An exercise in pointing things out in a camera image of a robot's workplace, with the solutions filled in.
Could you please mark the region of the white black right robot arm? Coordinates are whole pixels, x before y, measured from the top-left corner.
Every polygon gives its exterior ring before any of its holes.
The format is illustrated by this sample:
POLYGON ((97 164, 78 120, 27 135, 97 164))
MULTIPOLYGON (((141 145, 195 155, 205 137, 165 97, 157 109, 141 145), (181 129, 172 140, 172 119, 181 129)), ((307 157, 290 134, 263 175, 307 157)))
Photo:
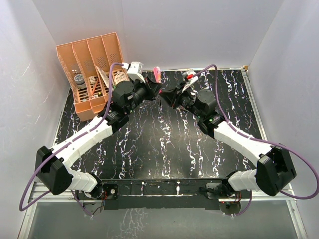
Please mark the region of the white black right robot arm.
POLYGON ((194 114, 204 134, 229 145, 255 165, 254 170, 232 172, 222 180, 225 196, 235 197, 242 190, 261 190, 275 196, 296 177, 289 152, 280 146, 253 141, 251 135, 233 129, 216 112, 217 100, 212 91, 200 90, 194 97, 189 89, 178 89, 172 106, 181 106, 194 114))

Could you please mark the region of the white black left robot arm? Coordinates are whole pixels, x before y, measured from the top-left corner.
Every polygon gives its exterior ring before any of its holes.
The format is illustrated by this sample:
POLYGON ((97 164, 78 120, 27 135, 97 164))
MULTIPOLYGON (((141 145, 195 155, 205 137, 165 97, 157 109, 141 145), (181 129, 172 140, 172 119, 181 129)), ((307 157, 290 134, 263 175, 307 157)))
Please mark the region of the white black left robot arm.
POLYGON ((146 77, 122 81, 112 92, 111 100, 89 124, 64 142, 51 149, 43 146, 37 151, 37 177, 53 195, 66 190, 77 190, 97 199, 103 193, 102 181, 93 173, 72 170, 73 164, 89 149, 112 136, 128 121, 130 113, 143 101, 155 100, 162 84, 146 77))

